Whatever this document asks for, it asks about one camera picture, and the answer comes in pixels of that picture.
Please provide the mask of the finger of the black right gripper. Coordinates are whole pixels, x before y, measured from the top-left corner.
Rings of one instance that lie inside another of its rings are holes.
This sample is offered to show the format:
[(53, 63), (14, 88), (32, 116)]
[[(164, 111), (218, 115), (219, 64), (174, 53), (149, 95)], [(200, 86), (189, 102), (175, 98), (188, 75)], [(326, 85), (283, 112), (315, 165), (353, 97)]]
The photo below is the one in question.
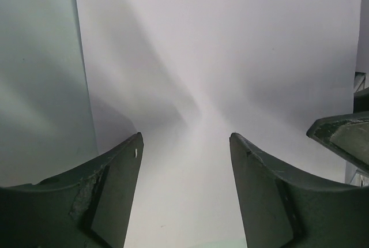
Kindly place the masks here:
[(306, 135), (368, 173), (367, 111), (318, 119)]

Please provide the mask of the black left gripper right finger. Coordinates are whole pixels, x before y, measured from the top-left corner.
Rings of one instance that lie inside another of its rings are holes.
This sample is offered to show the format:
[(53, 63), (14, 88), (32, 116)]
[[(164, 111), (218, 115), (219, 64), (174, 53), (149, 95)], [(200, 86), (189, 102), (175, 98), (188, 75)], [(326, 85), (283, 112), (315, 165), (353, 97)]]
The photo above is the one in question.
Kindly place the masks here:
[(368, 188), (300, 170), (238, 133), (231, 162), (248, 247), (367, 247)]

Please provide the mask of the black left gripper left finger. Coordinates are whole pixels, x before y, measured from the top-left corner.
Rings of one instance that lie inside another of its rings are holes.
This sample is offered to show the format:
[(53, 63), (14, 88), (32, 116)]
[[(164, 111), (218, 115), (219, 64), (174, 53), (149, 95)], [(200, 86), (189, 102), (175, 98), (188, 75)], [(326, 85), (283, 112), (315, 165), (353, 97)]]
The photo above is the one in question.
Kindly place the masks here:
[(136, 133), (38, 184), (1, 189), (2, 247), (123, 247), (144, 150)]

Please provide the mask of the white paper sheet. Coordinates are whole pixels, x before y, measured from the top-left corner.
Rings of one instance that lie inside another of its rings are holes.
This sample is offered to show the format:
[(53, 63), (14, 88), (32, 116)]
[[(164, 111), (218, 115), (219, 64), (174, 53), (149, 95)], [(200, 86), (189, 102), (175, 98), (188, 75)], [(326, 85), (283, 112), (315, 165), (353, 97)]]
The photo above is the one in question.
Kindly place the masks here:
[(99, 152), (144, 138), (126, 247), (244, 241), (233, 132), (344, 181), (306, 131), (352, 111), (360, 3), (77, 0)]

